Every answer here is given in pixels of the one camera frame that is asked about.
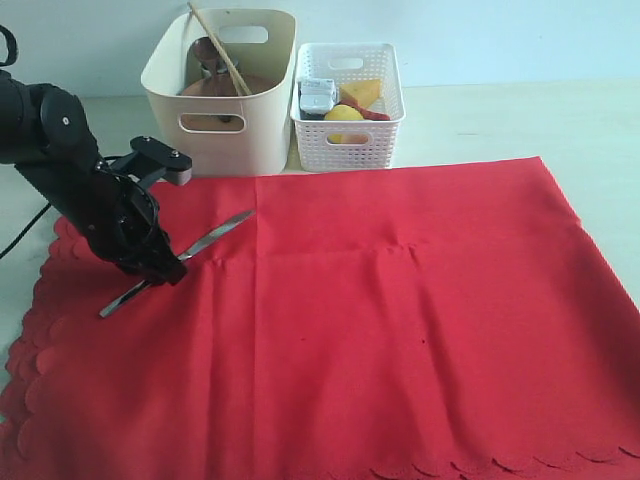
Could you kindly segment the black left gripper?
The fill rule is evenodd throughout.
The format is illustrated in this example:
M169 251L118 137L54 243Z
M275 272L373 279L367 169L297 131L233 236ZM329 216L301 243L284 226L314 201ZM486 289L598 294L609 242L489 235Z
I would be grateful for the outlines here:
M72 161L32 161L18 172L58 210L101 260L151 285L178 284L187 267L170 250L149 188L167 168L141 153L82 170Z

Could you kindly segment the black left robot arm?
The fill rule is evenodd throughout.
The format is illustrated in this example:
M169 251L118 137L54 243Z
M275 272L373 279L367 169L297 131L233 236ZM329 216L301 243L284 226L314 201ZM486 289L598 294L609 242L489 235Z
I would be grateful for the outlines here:
M192 160L152 137L136 137L130 148L102 156L77 96L2 72L2 163L14 166L98 258L153 284L176 284L186 268L159 225L149 189L160 179L188 182Z

